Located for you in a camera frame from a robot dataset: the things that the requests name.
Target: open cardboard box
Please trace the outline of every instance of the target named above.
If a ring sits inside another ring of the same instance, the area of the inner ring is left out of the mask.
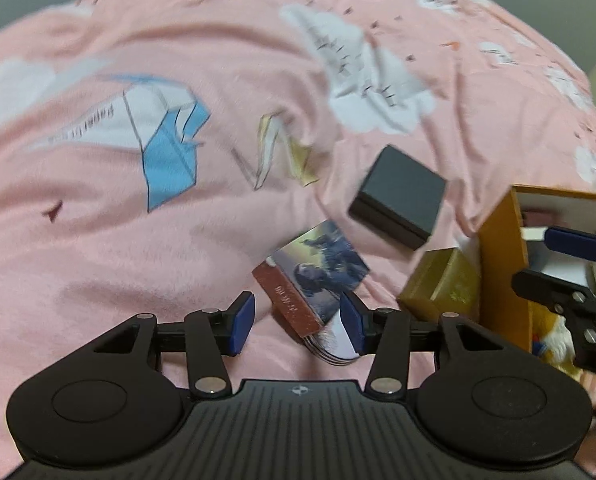
[[[596,194],[513,186],[478,232],[482,258],[480,323],[531,351],[535,320],[555,314],[542,305],[518,298],[511,289],[511,277],[528,266],[527,245],[521,234],[521,211],[526,209],[557,211],[561,222],[569,228],[595,233]],[[552,252],[543,272],[580,282],[577,278],[584,276],[586,265],[586,260]]]

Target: bed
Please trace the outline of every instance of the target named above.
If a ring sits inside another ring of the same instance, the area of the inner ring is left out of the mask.
[[[512,183],[596,190],[584,72],[490,0],[74,0],[2,30],[0,475],[14,388],[137,312],[251,290],[234,384],[363,382],[371,358],[310,354],[251,270],[331,218],[371,269],[360,297],[396,306],[421,251],[347,214],[387,144],[448,181],[427,250],[477,259]],[[431,370],[416,356],[411,385]]]

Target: red arrow print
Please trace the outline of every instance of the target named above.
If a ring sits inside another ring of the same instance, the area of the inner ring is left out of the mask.
[[[53,206],[48,211],[42,213],[42,216],[49,217],[49,221],[53,224],[53,222],[56,221],[56,216],[58,216],[60,209],[62,209],[62,200],[60,200],[55,206]]]

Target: pink bedsheet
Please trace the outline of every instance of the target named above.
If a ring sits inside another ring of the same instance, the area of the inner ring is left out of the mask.
[[[473,249],[513,182],[596,189],[585,75],[489,0],[78,0],[0,32],[0,475],[14,388],[137,312],[251,290],[234,384],[364,381],[370,358],[309,354],[251,270],[332,218],[360,296],[394,306],[422,250],[346,213],[388,143],[449,182],[426,249]],[[412,383],[430,371],[414,357]]]

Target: black box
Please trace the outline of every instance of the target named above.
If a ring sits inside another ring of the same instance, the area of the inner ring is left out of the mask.
[[[445,186],[440,175],[388,145],[369,170],[349,214],[415,250],[433,231]]]

